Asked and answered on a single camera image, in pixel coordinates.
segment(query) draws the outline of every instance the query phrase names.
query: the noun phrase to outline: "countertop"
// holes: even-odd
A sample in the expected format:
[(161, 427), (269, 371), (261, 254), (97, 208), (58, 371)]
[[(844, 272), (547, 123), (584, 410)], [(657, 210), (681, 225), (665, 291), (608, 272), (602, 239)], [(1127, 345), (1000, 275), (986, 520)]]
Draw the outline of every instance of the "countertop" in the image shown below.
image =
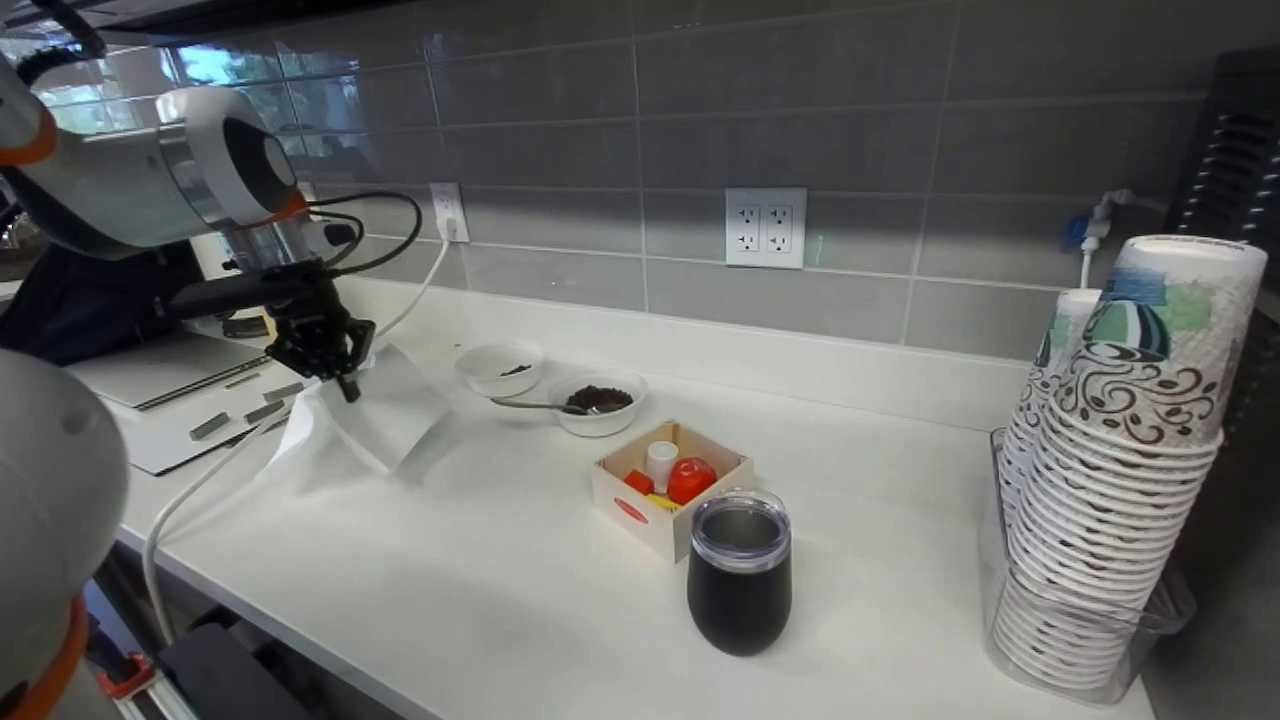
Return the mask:
[[(350, 299), (388, 315), (395, 285)], [(793, 330), (430, 291), (395, 349), (440, 388), (478, 341), (520, 335), (652, 388), (643, 431), (689, 421), (757, 459), (797, 520), (797, 607), (759, 660), (707, 646), (684, 566), (588, 502), (615, 441), (448, 392), (456, 423), (420, 470), (356, 457), (261, 470), (235, 457), (171, 524), (166, 566), (403, 717), (448, 720), (1150, 720), (1135, 684), (1087, 709), (1009, 680), (986, 652), (976, 516), (989, 441), (1026, 369)], [(218, 457), (133, 474), (121, 540)]]

